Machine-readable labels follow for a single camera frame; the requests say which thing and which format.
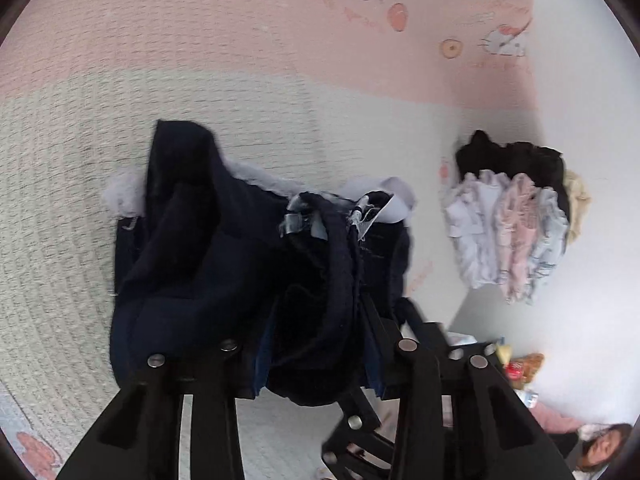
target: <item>pile of clothes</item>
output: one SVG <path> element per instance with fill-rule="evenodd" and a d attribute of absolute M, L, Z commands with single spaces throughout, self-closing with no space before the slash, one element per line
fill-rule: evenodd
<path fill-rule="evenodd" d="M 317 406 L 355 383 L 381 384 L 362 297 L 402 323 L 404 220 L 415 199 L 400 179 L 319 192 L 224 159 L 199 124 L 158 121 L 146 176 L 116 176 L 105 199 L 120 217 L 110 343 L 118 384 L 151 354 L 199 356 L 229 338 L 251 356 L 247 398 L 266 386 Z"/>
<path fill-rule="evenodd" d="M 584 184 L 565 172 L 556 150 L 500 146 L 482 130 L 457 151 L 456 163 L 462 182 L 444 210 L 463 281 L 497 284 L 507 302 L 532 303 L 580 233 L 591 200 Z"/>

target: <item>metal bolt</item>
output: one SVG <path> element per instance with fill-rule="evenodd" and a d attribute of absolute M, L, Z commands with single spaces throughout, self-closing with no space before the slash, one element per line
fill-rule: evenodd
<path fill-rule="evenodd" d="M 362 419 L 357 415 L 351 415 L 347 419 L 347 424 L 352 430 L 359 430 L 362 427 Z"/>
<path fill-rule="evenodd" d="M 415 342 L 413 339 L 404 338 L 398 341 L 398 348 L 401 349 L 403 352 L 413 352 L 415 349 L 418 348 L 418 343 Z"/>
<path fill-rule="evenodd" d="M 220 343 L 220 348 L 225 352 L 232 352 L 236 348 L 238 348 L 238 343 L 236 343 L 233 339 L 225 339 L 222 343 Z"/>
<path fill-rule="evenodd" d="M 486 360 L 484 356 L 474 355 L 469 359 L 471 365 L 475 368 L 486 368 L 489 364 L 489 361 Z"/>
<path fill-rule="evenodd" d="M 462 348 L 455 348 L 449 352 L 449 359 L 453 361 L 459 361 L 465 356 L 465 351 Z"/>
<path fill-rule="evenodd" d="M 162 354 L 153 354 L 146 360 L 146 364 L 152 368 L 159 368 L 164 364 L 164 356 Z"/>
<path fill-rule="evenodd" d="M 335 464 L 338 462 L 338 457 L 335 455 L 335 453 L 327 451 L 322 455 L 322 460 L 324 460 L 325 464 Z"/>

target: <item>woman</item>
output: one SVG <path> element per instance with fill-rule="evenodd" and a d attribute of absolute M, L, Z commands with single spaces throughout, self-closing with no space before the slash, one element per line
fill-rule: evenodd
<path fill-rule="evenodd" d="M 549 436 L 558 446 L 569 468 L 585 473 L 574 476 L 589 478 L 589 474 L 601 471 L 620 454 L 631 430 L 630 424 L 614 424 L 590 440 L 581 440 L 577 432 Z"/>

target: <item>black clothing pile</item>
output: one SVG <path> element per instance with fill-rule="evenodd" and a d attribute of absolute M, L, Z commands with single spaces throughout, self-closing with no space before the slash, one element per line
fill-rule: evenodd
<path fill-rule="evenodd" d="M 363 203 L 389 199 L 379 194 Z M 253 395 L 267 386 L 297 404 L 320 405 L 355 383 L 379 385 L 362 295 L 381 317 L 402 321 L 395 305 L 408 230 L 376 222 L 362 238 L 358 219 L 368 213 L 360 202 L 308 192 L 298 201 L 306 218 L 319 216 L 325 238 L 308 228 L 283 233 L 289 199 L 233 177 L 209 130 L 158 121 L 146 214 L 120 220 L 116 232 L 110 353 L 118 384 L 152 354 L 185 357 L 242 341 L 260 319 Z"/>
<path fill-rule="evenodd" d="M 512 142 L 500 146 L 482 130 L 476 130 L 469 143 L 456 152 L 460 182 L 467 173 L 480 175 L 481 170 L 495 174 L 505 173 L 513 178 L 526 174 L 536 187 L 551 187 L 558 194 L 558 207 L 570 223 L 569 199 L 564 188 L 564 161 L 562 153 L 551 148 L 535 146 L 530 142 Z"/>

